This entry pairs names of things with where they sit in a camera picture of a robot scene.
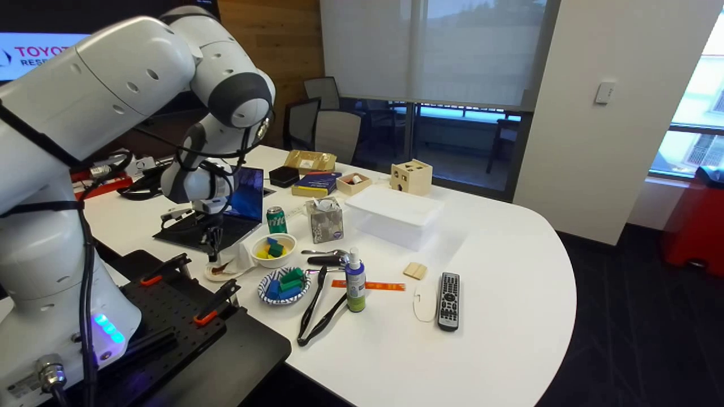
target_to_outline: light switch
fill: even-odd
[[[592,104],[595,107],[606,107],[612,98],[612,89],[615,89],[615,79],[604,79],[597,83],[597,91],[595,91],[595,98],[592,98]]]

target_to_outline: tabletop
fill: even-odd
[[[247,157],[247,167],[268,172],[283,165],[284,157],[283,150],[255,148]],[[389,180],[351,165],[336,170],[360,172],[376,186],[387,186]],[[404,245],[369,234],[358,224],[355,211],[345,208],[349,196],[332,193],[344,208],[344,238],[311,245],[303,212],[309,199],[270,191],[265,208],[284,211],[286,229],[300,248],[351,248],[362,258],[369,281],[404,284],[404,293],[371,289],[364,312],[341,312],[318,339],[300,348],[293,339],[309,299],[268,308],[255,294],[268,269],[255,268],[240,276],[237,300],[250,317],[292,342],[286,364],[355,406],[535,406],[568,350],[577,308],[568,254],[537,212],[434,186],[428,199],[441,211],[424,229],[424,241]],[[166,260],[184,251],[151,238],[170,208],[174,203],[162,196],[125,202],[101,194],[86,203],[86,218],[93,236],[112,251],[144,248]],[[250,248],[263,236],[267,224],[248,234],[242,245]],[[184,254],[199,284],[216,289],[218,284],[201,278],[204,254]],[[402,276],[408,262],[424,264],[428,276],[422,281]],[[300,254],[292,255],[292,264],[304,268]],[[462,324],[455,333],[438,331],[432,319],[442,272],[462,278]],[[329,311],[341,294],[336,288],[326,288],[317,315]]]

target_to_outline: wooden wall panel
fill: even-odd
[[[267,144],[281,148],[283,115],[303,81],[324,78],[318,0],[218,0],[222,24],[275,83]]]

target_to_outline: black remote control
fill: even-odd
[[[448,333],[458,325],[458,276],[450,272],[438,278],[436,325]]]

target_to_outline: chair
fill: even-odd
[[[284,108],[284,150],[313,150],[313,124],[321,100],[303,100]]]
[[[329,152],[338,164],[352,164],[360,141],[362,115],[351,112],[318,112],[313,150]]]
[[[338,112],[341,98],[334,78],[318,78],[303,81],[303,91],[307,92],[307,100],[321,100],[324,112]]]
[[[487,175],[491,175],[493,164],[494,164],[494,160],[499,159],[499,155],[501,155],[501,148],[518,142],[518,128],[520,128],[520,122],[508,120],[508,115],[505,115],[501,120],[498,120],[498,130],[494,130],[494,139],[493,139],[491,157],[489,157],[489,167],[483,170]]]

